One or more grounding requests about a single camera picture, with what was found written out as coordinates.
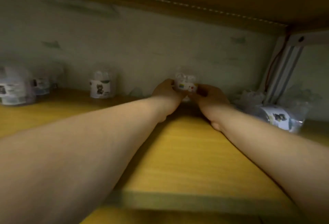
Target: metal frame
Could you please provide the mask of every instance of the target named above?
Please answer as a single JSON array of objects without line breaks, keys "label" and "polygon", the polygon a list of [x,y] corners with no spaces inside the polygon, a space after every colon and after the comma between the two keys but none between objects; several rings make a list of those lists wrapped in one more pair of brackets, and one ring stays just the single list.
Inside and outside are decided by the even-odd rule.
[{"label": "metal frame", "polygon": [[[265,81],[269,72],[270,64],[284,44],[284,37],[279,37],[274,47],[272,58],[267,67],[259,91],[265,92]],[[329,31],[317,31],[297,33],[290,36],[282,56],[275,61],[269,74],[269,86],[264,103],[275,104],[278,98],[285,92],[290,77],[298,63],[303,48],[308,45],[329,44]]]}]

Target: bare skin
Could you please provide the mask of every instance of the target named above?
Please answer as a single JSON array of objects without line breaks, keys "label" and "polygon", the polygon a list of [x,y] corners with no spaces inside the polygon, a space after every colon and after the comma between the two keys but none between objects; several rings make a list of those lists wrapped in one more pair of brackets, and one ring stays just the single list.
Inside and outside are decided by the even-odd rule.
[{"label": "bare skin", "polygon": [[[172,80],[152,97],[77,115],[0,140],[0,223],[79,223],[110,193],[157,123],[185,97]],[[189,96],[214,129],[305,211],[329,208],[329,150],[230,107],[220,89]]]}]

